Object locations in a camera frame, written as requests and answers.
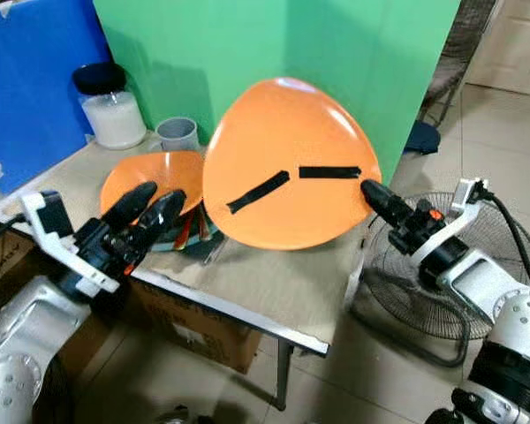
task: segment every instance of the black tape strip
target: black tape strip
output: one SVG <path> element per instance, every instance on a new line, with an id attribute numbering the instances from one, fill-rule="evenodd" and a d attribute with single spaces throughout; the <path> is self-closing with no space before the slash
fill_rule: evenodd
<path id="1" fill-rule="evenodd" d="M 227 205 L 228 208 L 230 208 L 230 212 L 232 214 L 235 214 L 243 207 L 249 205 L 250 203 L 253 203 L 254 201 L 258 201 L 261 197 L 264 197 L 272 191 L 276 190 L 284 183 L 289 181 L 289 179 L 291 179 L 291 177 L 289 176 L 289 172 L 287 170 L 280 170 L 273 177 L 269 178 L 264 183 L 259 184 L 255 188 L 251 189 L 239 199 L 228 203 Z"/>
<path id="2" fill-rule="evenodd" d="M 300 166 L 300 178 L 359 178 L 359 166 Z"/>

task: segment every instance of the robotic hand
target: robotic hand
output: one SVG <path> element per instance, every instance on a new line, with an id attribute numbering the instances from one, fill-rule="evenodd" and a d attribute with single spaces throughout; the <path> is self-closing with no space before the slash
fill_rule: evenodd
<path id="1" fill-rule="evenodd" d="M 459 182 L 450 206 L 456 219 L 448 225 L 428 201 L 413 210 L 372 180 L 361 191 L 393 227 L 390 243 L 411 256 L 422 284 L 450 292 L 493 325 L 469 378 L 452 393 L 454 411 L 435 411 L 426 423 L 530 424 L 530 287 L 455 236 L 478 215 L 485 184 Z"/>
<path id="2" fill-rule="evenodd" d="M 0 423 L 31 422 L 45 371 L 87 319 L 92 298 L 100 290 L 114 292 L 180 214 L 182 190 L 146 209 L 156 188 L 139 185 L 74 234 L 57 192 L 22 198 L 35 241 L 68 269 L 57 281 L 36 277 L 0 310 Z"/>

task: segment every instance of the green backdrop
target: green backdrop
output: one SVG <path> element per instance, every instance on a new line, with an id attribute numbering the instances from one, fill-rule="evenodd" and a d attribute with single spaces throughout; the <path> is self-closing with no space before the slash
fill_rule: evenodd
<path id="1" fill-rule="evenodd" d="M 148 125 L 189 116 L 207 142 L 258 80 L 292 76 L 336 98 L 390 181 L 459 0 L 95 0 Z"/>

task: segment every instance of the table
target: table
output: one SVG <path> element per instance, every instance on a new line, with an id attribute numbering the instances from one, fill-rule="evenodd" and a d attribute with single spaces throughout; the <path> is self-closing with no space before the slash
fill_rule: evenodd
<path id="1" fill-rule="evenodd" d="M 21 210 L 20 195 L 53 189 L 61 193 L 78 229 L 99 215 L 99 192 L 110 170 L 124 157 L 146 153 L 147 144 L 123 151 L 88 144 L 1 200 L 0 221 Z M 18 229 L 30 233 L 27 224 Z M 329 243 L 295 252 L 261 250 L 226 239 L 208 264 L 177 252 L 150 253 L 132 276 L 276 338 L 274 405 L 282 411 L 293 348 L 325 357 L 342 306 L 355 293 L 348 279 L 360 257 L 360 232 L 358 226 Z"/>

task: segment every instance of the door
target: door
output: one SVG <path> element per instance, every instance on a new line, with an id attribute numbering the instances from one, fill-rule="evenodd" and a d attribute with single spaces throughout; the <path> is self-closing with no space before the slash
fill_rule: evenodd
<path id="1" fill-rule="evenodd" d="M 467 81 L 530 94 L 530 0 L 504 1 Z"/>

